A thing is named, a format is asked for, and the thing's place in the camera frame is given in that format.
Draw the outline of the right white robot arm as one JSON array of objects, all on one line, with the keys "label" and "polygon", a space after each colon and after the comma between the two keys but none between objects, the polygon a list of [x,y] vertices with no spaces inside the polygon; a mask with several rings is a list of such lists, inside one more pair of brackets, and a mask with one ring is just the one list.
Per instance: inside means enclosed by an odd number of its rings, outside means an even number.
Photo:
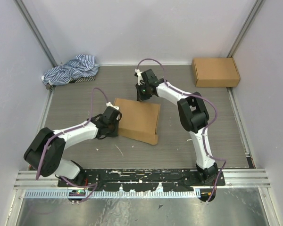
[{"label": "right white robot arm", "polygon": [[210,185],[218,174],[218,167],[212,157],[208,132],[205,129],[209,113],[201,94],[180,90],[170,82],[158,79],[151,69],[144,72],[135,69],[134,75],[137,77],[137,101],[157,96],[177,106],[181,126],[189,132],[195,149],[198,180],[204,186]]}]

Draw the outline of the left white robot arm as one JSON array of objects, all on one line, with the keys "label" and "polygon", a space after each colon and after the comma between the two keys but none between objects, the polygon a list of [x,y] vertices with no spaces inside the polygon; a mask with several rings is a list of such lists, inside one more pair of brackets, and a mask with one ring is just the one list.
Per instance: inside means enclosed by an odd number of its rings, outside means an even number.
[{"label": "left white robot arm", "polygon": [[72,186],[86,187],[85,170],[74,161],[64,160],[63,152],[86,140],[117,137],[121,118],[119,107],[108,103],[103,114],[78,125],[58,130],[42,128],[24,153],[24,160],[37,170],[36,179],[55,175]]}]

